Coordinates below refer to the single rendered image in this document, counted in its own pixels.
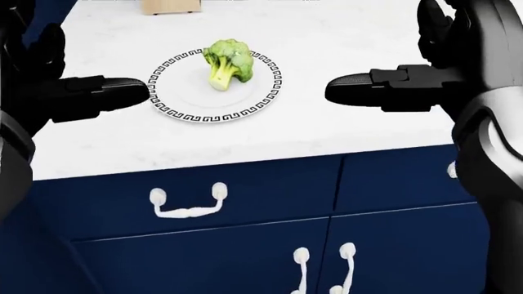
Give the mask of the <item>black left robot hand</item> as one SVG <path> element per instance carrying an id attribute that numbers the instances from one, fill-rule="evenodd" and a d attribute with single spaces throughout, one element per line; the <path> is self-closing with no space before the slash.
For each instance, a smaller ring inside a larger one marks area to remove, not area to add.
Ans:
<path id="1" fill-rule="evenodd" d="M 93 119 L 139 105 L 149 99 L 144 82 L 135 78 L 62 78 L 65 34 L 49 24 L 30 46 L 23 43 L 26 26 L 0 24 L 2 109 L 13 117 L 45 118 L 55 123 Z"/>

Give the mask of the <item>light wooden block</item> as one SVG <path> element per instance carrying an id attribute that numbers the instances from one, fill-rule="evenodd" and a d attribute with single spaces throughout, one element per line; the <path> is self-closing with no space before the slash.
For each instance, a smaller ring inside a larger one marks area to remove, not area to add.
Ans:
<path id="1" fill-rule="evenodd" d="M 201 11 L 201 0 L 141 0 L 146 15 L 173 14 Z"/>

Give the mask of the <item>white plate with black pattern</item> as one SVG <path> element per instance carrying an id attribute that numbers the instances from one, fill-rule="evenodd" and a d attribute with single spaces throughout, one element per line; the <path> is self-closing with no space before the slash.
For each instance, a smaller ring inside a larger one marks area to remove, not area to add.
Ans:
<path id="1" fill-rule="evenodd" d="M 254 75 L 248 82 L 233 79 L 226 91 L 208 82 L 210 65 L 200 48 L 164 61 L 147 80 L 151 104 L 168 117 L 189 123 L 224 123 L 261 112 L 283 86 L 279 66 L 252 51 Z"/>

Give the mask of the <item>navy blue drawer front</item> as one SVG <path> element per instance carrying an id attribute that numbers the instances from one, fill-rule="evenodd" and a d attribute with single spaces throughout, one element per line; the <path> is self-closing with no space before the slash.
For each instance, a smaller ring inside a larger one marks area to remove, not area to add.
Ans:
<path id="1" fill-rule="evenodd" d="M 348 154 L 335 212 L 359 213 L 469 203 L 475 199 L 447 173 L 453 145 Z"/>
<path id="2" fill-rule="evenodd" d="M 286 221 L 333 210 L 341 156 L 40 180 L 29 197 L 69 240 Z"/>

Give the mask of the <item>navy blue cabinet door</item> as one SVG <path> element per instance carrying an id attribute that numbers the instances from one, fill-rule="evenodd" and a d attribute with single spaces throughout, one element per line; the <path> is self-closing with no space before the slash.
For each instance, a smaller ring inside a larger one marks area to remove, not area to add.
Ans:
<path id="1" fill-rule="evenodd" d="M 102 294 L 290 294 L 306 247 L 315 290 L 327 218 L 76 242 Z"/>
<path id="2" fill-rule="evenodd" d="M 316 292 L 343 283 L 339 248 L 354 243 L 349 294 L 481 294 L 488 240 L 477 203 L 335 216 Z"/>

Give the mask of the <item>green broccoli floret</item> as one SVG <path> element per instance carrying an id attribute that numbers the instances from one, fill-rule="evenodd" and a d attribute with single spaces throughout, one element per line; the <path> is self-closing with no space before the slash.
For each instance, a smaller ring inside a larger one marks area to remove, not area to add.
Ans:
<path id="1" fill-rule="evenodd" d="M 233 38 L 219 40 L 202 51 L 211 66 L 209 84 L 218 91 L 227 91 L 232 78 L 248 82 L 253 77 L 253 58 L 246 43 Z"/>

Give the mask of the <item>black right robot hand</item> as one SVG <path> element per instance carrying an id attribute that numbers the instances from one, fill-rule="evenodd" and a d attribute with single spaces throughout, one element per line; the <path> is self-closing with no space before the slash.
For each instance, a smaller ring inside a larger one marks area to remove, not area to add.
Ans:
<path id="1" fill-rule="evenodd" d="M 428 65 L 372 69 L 328 83 L 324 97 L 338 105 L 385 112 L 461 109 L 482 92 L 523 86 L 523 24 L 511 0 L 420 0 L 418 48 Z"/>

